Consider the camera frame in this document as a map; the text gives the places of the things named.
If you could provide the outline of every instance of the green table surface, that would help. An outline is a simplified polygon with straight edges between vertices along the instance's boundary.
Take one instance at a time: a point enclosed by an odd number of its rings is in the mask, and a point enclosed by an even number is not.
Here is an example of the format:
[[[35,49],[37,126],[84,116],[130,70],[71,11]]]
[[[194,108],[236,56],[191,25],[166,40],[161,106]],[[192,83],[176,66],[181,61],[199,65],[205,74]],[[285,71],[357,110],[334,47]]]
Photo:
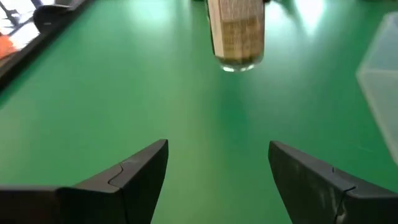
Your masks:
[[[290,223],[280,140],[398,192],[355,73],[387,1],[266,6],[263,62],[219,69],[203,2],[97,0],[0,94],[0,183],[73,185],[170,140],[153,223]]]

